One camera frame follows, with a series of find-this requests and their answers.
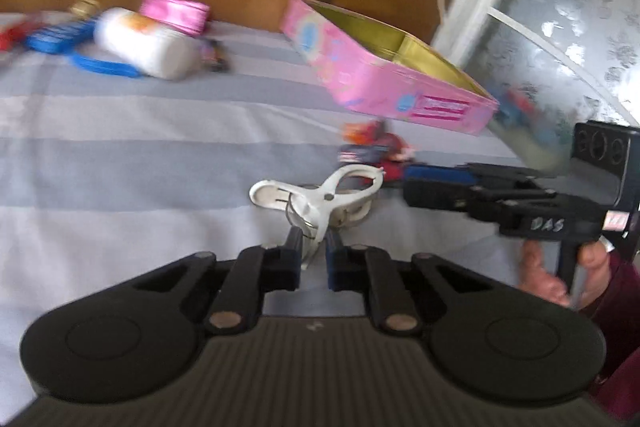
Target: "white bottle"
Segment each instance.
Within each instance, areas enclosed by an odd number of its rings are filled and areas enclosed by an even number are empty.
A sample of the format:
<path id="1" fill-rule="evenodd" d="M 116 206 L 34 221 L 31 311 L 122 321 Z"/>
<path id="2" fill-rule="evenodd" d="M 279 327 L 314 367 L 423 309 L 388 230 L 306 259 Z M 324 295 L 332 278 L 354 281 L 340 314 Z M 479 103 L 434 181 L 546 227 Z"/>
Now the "white bottle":
<path id="1" fill-rule="evenodd" d="M 124 8 L 104 12 L 94 41 L 151 76 L 178 80 L 200 62 L 198 41 L 166 24 Z"/>

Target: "pink tin box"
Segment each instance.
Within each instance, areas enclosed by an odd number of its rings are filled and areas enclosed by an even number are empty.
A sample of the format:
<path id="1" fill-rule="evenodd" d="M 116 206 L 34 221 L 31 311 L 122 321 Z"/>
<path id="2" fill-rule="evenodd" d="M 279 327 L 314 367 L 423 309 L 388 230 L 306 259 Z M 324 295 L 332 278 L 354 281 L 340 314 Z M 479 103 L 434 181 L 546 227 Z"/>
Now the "pink tin box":
<path id="1" fill-rule="evenodd" d="M 290 0 L 283 33 L 335 101 L 357 112 L 478 134 L 498 102 L 402 30 L 313 0 Z"/>

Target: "white clothespin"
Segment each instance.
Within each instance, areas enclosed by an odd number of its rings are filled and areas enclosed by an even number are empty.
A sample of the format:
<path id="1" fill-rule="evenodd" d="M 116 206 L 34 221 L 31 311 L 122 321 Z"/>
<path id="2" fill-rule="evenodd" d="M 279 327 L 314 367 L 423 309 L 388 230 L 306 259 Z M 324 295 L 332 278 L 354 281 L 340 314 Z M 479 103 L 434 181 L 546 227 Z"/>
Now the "white clothespin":
<path id="1" fill-rule="evenodd" d="M 352 176 L 372 180 L 370 187 L 363 190 L 348 190 L 338 193 L 338 184 Z M 317 188 L 298 187 L 275 180 L 257 182 L 249 197 L 254 204 L 287 212 L 290 205 L 293 212 L 303 219 L 315 235 L 303 257 L 302 268 L 311 262 L 327 228 L 344 227 L 361 220 L 369 213 L 371 198 L 382 187 L 383 169 L 369 165 L 352 164 L 339 168 Z"/>

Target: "red toy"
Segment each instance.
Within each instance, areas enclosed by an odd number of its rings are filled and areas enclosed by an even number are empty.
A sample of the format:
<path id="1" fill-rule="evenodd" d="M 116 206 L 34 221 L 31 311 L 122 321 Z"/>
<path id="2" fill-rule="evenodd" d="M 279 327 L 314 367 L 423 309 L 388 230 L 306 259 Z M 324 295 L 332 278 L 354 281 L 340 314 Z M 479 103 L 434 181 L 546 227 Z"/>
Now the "red toy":
<path id="1" fill-rule="evenodd" d="M 340 147 L 340 163 L 382 167 L 386 185 L 399 182 L 404 163 L 414 158 L 414 150 L 401 137 L 387 131 L 385 120 L 364 124 L 348 123 L 344 126 L 342 137 L 350 144 Z"/>
<path id="2" fill-rule="evenodd" d="M 0 30 L 0 51 L 11 51 L 16 44 L 44 26 L 41 13 L 25 15 L 20 22 Z"/>

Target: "blue toy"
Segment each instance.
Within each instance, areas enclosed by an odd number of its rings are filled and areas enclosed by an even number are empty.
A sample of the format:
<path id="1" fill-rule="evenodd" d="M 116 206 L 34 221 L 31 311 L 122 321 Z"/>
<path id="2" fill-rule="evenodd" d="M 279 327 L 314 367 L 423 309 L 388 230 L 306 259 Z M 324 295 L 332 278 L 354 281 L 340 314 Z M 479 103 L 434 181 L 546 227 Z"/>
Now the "blue toy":
<path id="1" fill-rule="evenodd" d="M 72 21 L 46 26 L 29 35 L 24 44 L 37 52 L 52 55 L 65 54 L 77 44 L 94 36 L 97 17 L 85 21 Z"/>

